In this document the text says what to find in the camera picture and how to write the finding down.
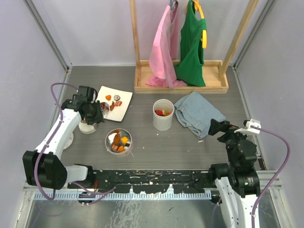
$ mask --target bowl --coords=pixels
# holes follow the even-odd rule
[[[122,137],[127,137],[129,139],[129,141],[130,141],[129,148],[126,149],[124,152],[118,152],[118,151],[112,149],[112,143],[113,143],[114,137],[115,137],[115,135],[117,133],[120,134],[121,138]],[[125,157],[125,156],[127,156],[131,152],[131,150],[133,148],[132,136],[125,129],[120,129],[120,128],[119,129],[114,129],[114,130],[110,131],[108,133],[108,135],[106,136],[106,138],[105,138],[105,147],[106,147],[106,150],[108,152],[110,152],[112,155],[114,155],[116,157]]]

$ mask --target green shirt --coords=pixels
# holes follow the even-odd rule
[[[203,30],[207,30],[205,19],[195,16],[194,3],[188,2],[185,24],[182,27],[180,42],[180,63],[174,69],[178,80],[188,86],[206,86],[203,79],[204,49],[200,40]]]

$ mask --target pink shirt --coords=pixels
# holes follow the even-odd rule
[[[171,22],[170,6],[167,6],[154,38],[149,65],[153,75],[146,82],[150,86],[187,86],[183,81],[176,80],[172,59],[176,58],[178,45],[179,8]]]

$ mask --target wooden tray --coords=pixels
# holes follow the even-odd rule
[[[174,60],[173,64],[179,63],[178,60]],[[147,85],[149,77],[153,75],[148,60],[140,60],[139,67],[136,67],[135,71],[135,93],[138,94],[188,94],[192,91],[197,91],[201,94],[225,94],[227,93],[229,86],[226,78],[226,74],[219,77],[219,69],[222,66],[221,60],[205,60],[203,66],[203,78],[205,81],[205,87],[197,86],[183,86],[169,89],[165,87],[154,87]]]

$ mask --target gray-blue cloth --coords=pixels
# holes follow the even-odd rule
[[[199,139],[208,135],[211,119],[221,122],[226,117],[198,92],[183,97],[174,105],[177,119]]]

